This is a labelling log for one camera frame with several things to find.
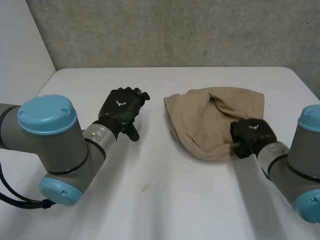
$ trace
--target khaki fabric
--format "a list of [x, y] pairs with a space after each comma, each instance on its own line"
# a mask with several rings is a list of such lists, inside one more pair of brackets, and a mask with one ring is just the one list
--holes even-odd
[[236, 87], [190, 90], [164, 98], [174, 137], [196, 158], [227, 161], [236, 158], [230, 123], [264, 117], [263, 94]]

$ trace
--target concrete wall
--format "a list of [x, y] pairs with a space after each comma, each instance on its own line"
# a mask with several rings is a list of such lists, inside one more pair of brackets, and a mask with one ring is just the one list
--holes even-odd
[[57, 70], [284, 66], [320, 97], [319, 0], [27, 0], [27, 4]]

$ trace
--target black cable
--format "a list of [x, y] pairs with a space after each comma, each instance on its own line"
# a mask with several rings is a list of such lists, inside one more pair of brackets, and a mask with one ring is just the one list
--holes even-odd
[[6, 181], [2, 171], [1, 163], [0, 163], [0, 180], [3, 183], [3, 185], [9, 190], [10, 193], [15, 195], [19, 199], [23, 200], [23, 201], [19, 201], [19, 200], [12, 199], [0, 192], [0, 200], [4, 201], [7, 204], [10, 204], [12, 206], [15, 206], [21, 209], [40, 209], [40, 208], [47, 209], [47, 208], [50, 208], [52, 205], [56, 204], [55, 202], [49, 199], [36, 201], [36, 200], [29, 199], [27, 197], [24, 197], [19, 193], [17, 193], [15, 190], [12, 189], [12, 187], [10, 187], [10, 185]]
[[34, 204], [41, 204], [41, 201], [35, 201], [35, 200], [31, 200], [27, 197], [21, 196], [19, 193], [17, 193], [15, 190], [13, 190], [12, 187], [10, 187], [10, 185], [6, 181], [5, 176], [3, 174], [1, 163], [0, 163], [0, 180], [3, 183], [3, 185], [6, 187], [6, 189], [9, 190], [9, 192], [12, 193], [13, 195], [15, 195], [16, 197], [18, 197], [19, 199], [24, 200], [26, 202], [34, 203]]

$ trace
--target white table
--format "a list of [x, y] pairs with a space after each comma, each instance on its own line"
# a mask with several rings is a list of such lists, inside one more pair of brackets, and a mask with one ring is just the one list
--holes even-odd
[[[136, 120], [139, 142], [121, 135], [74, 207], [24, 210], [0, 202], [1, 240], [301, 240], [320, 239], [266, 180], [254, 157], [228, 163], [194, 159], [171, 136], [163, 98], [230, 86], [265, 95], [265, 120], [291, 145], [303, 107], [319, 100], [282, 67], [91, 68], [56, 72], [39, 95], [68, 97], [82, 128], [109, 92], [139, 87], [151, 96]], [[33, 154], [0, 151], [7, 180], [42, 199], [45, 174]], [[1, 186], [2, 192], [8, 193]]]

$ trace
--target blue circular cover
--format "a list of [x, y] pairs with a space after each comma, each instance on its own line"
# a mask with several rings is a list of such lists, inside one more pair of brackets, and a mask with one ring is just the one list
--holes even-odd
[[33, 98], [18, 110], [18, 123], [28, 133], [55, 135], [69, 130], [78, 116], [71, 101], [60, 95]]
[[306, 130], [320, 133], [320, 105], [306, 106], [299, 117], [298, 125]]
[[320, 223], [320, 188], [298, 196], [292, 207], [307, 222]]
[[78, 188], [51, 177], [42, 178], [39, 190], [52, 202], [65, 206], [75, 205], [84, 195]]

